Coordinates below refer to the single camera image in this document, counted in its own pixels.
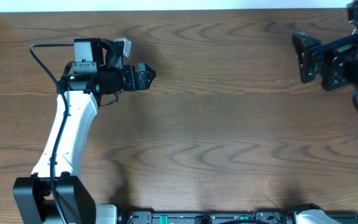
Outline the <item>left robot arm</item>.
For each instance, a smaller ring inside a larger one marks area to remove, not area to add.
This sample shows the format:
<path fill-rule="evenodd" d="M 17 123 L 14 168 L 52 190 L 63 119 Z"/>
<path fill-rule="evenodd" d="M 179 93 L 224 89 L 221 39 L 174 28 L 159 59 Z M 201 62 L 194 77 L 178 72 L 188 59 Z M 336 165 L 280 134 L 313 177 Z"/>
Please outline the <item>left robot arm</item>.
<path fill-rule="evenodd" d="M 71 46 L 74 59 L 53 79 L 57 110 L 45 149 L 12 193 L 24 223 L 127 223 L 115 205 L 94 201 L 81 182 L 82 160 L 101 98 L 146 90 L 156 72 L 145 63 L 124 63 L 131 52 L 125 38 L 75 39 Z"/>

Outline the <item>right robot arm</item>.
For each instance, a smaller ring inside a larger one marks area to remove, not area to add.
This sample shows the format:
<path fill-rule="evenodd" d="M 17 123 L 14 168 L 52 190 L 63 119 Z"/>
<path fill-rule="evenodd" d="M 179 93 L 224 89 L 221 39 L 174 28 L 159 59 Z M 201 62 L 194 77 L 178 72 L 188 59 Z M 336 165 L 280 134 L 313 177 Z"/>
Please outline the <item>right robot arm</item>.
<path fill-rule="evenodd" d="M 325 91 L 353 85 L 356 90 L 352 101 L 358 112 L 358 1 L 347 5 L 347 17 L 355 27 L 347 37 L 323 44 L 307 33 L 298 31 L 292 34 L 291 39 L 301 82 L 312 82 L 320 74 L 321 86 Z"/>

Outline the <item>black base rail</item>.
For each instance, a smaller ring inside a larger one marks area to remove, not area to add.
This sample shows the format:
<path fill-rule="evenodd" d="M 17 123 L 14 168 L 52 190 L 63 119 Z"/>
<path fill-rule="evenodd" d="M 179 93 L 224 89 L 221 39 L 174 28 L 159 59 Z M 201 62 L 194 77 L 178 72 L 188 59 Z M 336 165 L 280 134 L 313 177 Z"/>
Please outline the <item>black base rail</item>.
<path fill-rule="evenodd" d="M 244 220 L 246 223 L 295 223 L 291 212 L 258 209 L 245 213 L 157 213 L 150 211 L 119 212 L 117 224 L 222 224 Z"/>

